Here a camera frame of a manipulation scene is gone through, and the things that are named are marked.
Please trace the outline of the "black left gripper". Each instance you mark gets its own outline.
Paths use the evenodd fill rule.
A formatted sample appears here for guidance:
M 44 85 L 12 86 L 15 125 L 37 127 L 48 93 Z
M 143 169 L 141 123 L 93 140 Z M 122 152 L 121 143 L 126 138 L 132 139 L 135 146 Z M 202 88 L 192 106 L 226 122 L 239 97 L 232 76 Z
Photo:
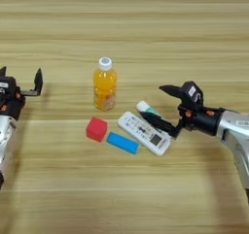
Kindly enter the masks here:
M 0 69 L 0 77 L 6 76 L 7 67 Z M 43 88 L 42 69 L 39 68 L 34 79 L 35 87 L 30 90 L 21 90 L 18 88 L 14 93 L 7 92 L 0 88 L 0 116 L 9 116 L 15 120 L 19 119 L 21 110 L 25 105 L 25 99 L 28 96 L 39 96 Z

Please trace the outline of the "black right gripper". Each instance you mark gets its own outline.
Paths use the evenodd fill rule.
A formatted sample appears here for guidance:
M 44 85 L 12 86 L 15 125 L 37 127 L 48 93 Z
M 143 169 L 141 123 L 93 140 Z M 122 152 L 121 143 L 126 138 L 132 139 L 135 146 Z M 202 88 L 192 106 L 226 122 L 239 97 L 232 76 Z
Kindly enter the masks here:
M 171 84 L 161 85 L 160 90 L 172 97 L 178 99 L 182 98 L 182 90 L 179 86 Z M 201 107 L 198 110 L 192 110 L 180 104 L 178 111 L 184 121 L 184 124 L 182 123 L 182 120 L 179 120 L 176 126 L 162 119 L 160 116 L 150 112 L 140 112 L 140 116 L 142 116 L 156 129 L 168 133 L 173 138 L 178 137 L 183 126 L 190 131 L 197 130 L 207 135 L 215 136 L 217 134 L 220 118 L 225 110 L 222 108 L 216 109 L 206 107 Z

